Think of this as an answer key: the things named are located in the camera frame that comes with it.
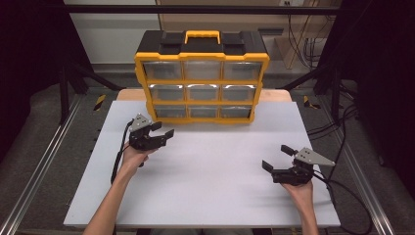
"yellow frame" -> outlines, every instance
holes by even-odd
[[[135,57],[135,72],[138,82],[143,86],[147,98],[147,110],[154,121],[163,121],[169,123],[190,123],[190,122],[217,122],[224,124],[233,123],[250,123],[254,120],[254,108],[258,103],[260,90],[262,89],[262,78],[266,68],[268,67],[269,57],[266,53],[247,53],[242,56],[225,55],[224,53],[179,53],[178,55],[161,55],[157,52],[138,52]],[[181,62],[182,77],[178,79],[147,79],[143,62]],[[221,62],[220,77],[218,79],[185,79],[183,62],[185,61],[218,61]],[[223,62],[262,62],[258,79],[256,80],[225,80],[223,79]],[[163,85],[183,85],[183,101],[155,101],[149,89],[149,84]],[[187,84],[229,84],[229,85],[254,85],[255,92],[252,101],[195,101],[187,100]],[[184,105],[186,117],[157,117],[154,105]],[[216,112],[216,117],[190,117],[190,105],[215,105],[215,106],[252,106],[248,118],[228,118],[220,117],[220,110]]]

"forearm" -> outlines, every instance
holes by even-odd
[[[125,168],[119,170],[113,185],[83,234],[113,234],[116,215],[130,178],[131,173],[128,170]]]
[[[300,211],[303,235],[318,235],[317,219],[314,210]]]

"wooden table edge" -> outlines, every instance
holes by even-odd
[[[116,97],[118,101],[145,101],[146,95],[140,88],[127,88],[119,91]],[[287,90],[262,89],[259,95],[259,102],[292,102],[290,92]]]

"plastic drawer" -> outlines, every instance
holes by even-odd
[[[222,106],[221,118],[249,118],[252,106]]]
[[[220,62],[218,61],[185,61],[185,79],[219,79]]]
[[[262,62],[225,62],[223,79],[258,80]]]
[[[180,62],[143,62],[147,79],[181,79]]]
[[[217,106],[196,106],[188,107],[190,118],[216,118]]]
[[[183,85],[149,85],[150,93],[155,101],[184,100]]]
[[[252,101],[256,86],[254,85],[222,85],[223,101]]]
[[[188,100],[219,100],[219,85],[214,84],[190,84],[186,86]]]
[[[155,105],[158,118],[185,118],[186,107],[184,105]]]

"white table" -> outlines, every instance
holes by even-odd
[[[89,222],[111,186],[123,130],[138,113],[150,117],[145,102],[113,102],[65,225]],[[171,128],[174,137],[129,183],[117,227],[300,226],[290,196],[261,167],[262,160],[275,168],[292,166],[293,158],[280,151],[282,144],[311,148],[296,103],[260,102],[251,124],[165,123],[151,135]],[[318,225],[339,226],[326,186],[316,178],[313,183]]]

